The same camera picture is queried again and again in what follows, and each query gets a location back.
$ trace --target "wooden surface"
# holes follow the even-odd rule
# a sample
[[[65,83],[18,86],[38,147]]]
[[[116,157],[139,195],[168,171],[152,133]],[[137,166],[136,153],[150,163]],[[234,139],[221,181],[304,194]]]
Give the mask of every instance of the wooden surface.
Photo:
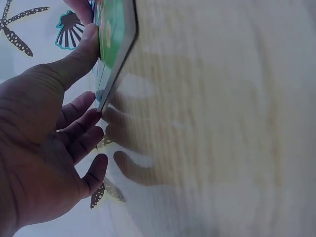
[[[313,5],[136,0],[139,39],[103,111],[127,154],[118,235],[316,235]]]

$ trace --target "starfish print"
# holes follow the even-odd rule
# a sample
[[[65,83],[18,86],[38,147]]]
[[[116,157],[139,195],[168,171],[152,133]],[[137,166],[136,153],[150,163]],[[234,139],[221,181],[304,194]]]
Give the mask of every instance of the starfish print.
[[[8,25],[11,24],[12,22],[15,22],[18,19],[21,19],[25,16],[33,15],[38,12],[42,11],[47,11],[49,10],[49,7],[38,7],[38,8],[33,8],[27,11],[23,11],[11,18],[7,18],[8,12],[11,7],[12,0],[7,0],[6,5],[4,7],[4,12],[2,15],[2,19],[0,19],[0,33],[3,30],[5,33],[5,36],[7,39],[19,50],[22,52],[26,53],[26,55],[33,57],[33,53],[31,49],[16,35],[16,33],[8,28]]]

